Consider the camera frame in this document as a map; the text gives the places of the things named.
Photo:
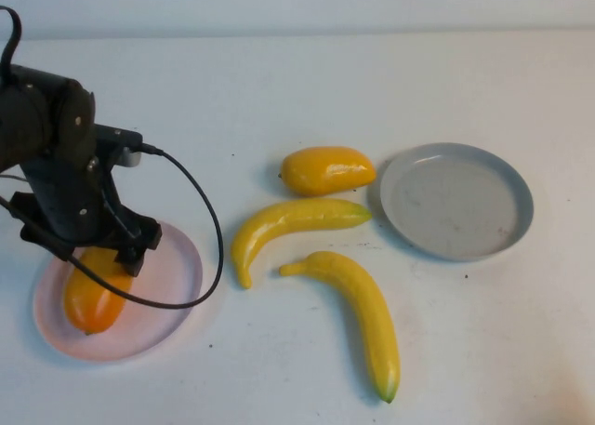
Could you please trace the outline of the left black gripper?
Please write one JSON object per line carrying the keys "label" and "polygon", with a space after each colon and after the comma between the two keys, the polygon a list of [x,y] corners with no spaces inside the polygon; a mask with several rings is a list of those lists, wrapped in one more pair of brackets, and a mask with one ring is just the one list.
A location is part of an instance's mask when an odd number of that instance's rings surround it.
{"label": "left black gripper", "polygon": [[116,249],[115,261],[137,277],[146,249],[154,250],[162,227],[120,202],[112,179],[114,166],[135,166],[141,139],[100,139],[80,166],[55,155],[38,156],[20,165],[32,191],[14,193],[10,204],[59,246],[54,255],[70,261],[78,246]]}

